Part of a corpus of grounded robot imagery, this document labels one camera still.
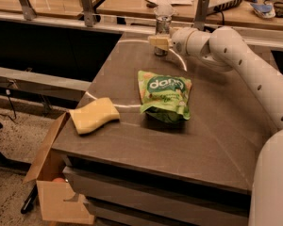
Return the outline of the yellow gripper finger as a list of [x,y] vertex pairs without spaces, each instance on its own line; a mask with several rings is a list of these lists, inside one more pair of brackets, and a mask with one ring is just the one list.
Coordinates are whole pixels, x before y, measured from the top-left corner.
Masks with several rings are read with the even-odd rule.
[[148,41],[151,45],[164,51],[168,51],[172,47],[171,39],[166,35],[149,36]]

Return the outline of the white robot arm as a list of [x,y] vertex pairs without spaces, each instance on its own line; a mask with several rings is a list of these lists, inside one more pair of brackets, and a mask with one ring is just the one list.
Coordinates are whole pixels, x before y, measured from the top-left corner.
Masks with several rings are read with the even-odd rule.
[[255,168],[248,226],[283,226],[283,74],[256,55],[231,27],[211,33],[183,27],[148,38],[152,45],[197,57],[210,68],[235,70],[274,122]]

